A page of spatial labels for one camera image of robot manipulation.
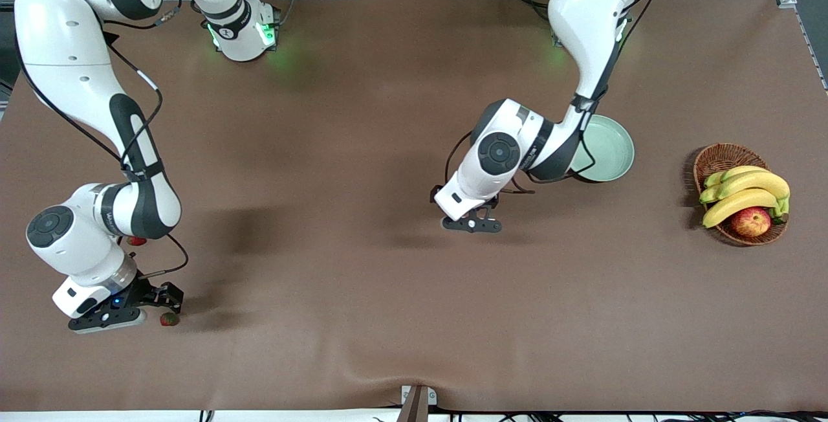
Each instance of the fruit basket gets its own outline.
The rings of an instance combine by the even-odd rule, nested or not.
[[[696,190],[698,190],[699,194],[704,191],[704,180],[711,174],[742,165],[759,166],[770,171],[768,163],[765,163],[762,157],[742,145],[713,144],[704,148],[695,157],[695,162],[693,163],[693,179],[695,180]],[[712,205],[705,204],[704,209],[707,210]],[[737,245],[765,245],[779,239],[787,230],[787,223],[772,225],[766,233],[753,238],[748,238],[737,233],[730,227],[729,223],[718,224],[715,228],[727,240]]]

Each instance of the light green plate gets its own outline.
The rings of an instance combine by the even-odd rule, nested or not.
[[[580,173],[580,176],[591,181],[612,181],[618,179],[630,169],[635,159],[633,138],[621,124],[606,116],[593,115],[589,119],[583,141],[589,148],[589,153],[595,157],[595,165]],[[572,159],[572,170],[585,168],[592,160],[583,150],[583,142]]]

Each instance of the brown basket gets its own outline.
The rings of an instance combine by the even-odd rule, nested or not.
[[[695,157],[693,163],[693,176],[695,179],[695,188],[698,189],[699,194],[704,191],[704,180],[715,172],[722,172],[736,166],[754,165],[760,168],[765,168],[770,171],[768,164],[765,163],[760,156],[749,148],[738,144],[713,144],[710,147],[704,148]],[[704,210],[707,211],[712,204],[704,205]],[[779,239],[785,230],[787,223],[783,225],[771,225],[768,231],[762,236],[748,238],[737,233],[730,227],[729,223],[721,223],[716,225],[716,230],[727,239],[736,242],[740,245],[765,245]]]

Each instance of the apple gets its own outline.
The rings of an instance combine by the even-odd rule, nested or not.
[[[748,238],[762,236],[771,227],[771,216],[762,207],[752,206],[736,212],[730,227]]]

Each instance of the brown table surface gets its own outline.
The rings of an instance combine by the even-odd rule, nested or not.
[[[278,52],[246,64],[198,21],[118,41],[165,94],[153,132],[191,255],[164,278],[186,292],[178,327],[151,311],[66,329],[63,277],[24,229],[122,178],[18,82],[0,124],[0,409],[361,407],[420,383],[455,410],[828,410],[828,98],[792,10],[656,0],[600,107],[632,134],[632,170],[505,195],[498,236],[443,230],[428,193],[487,104],[563,116],[576,66],[527,6],[302,0]],[[696,228],[684,165],[713,142],[789,180],[783,239]],[[136,251],[145,271],[180,261],[166,240]]]

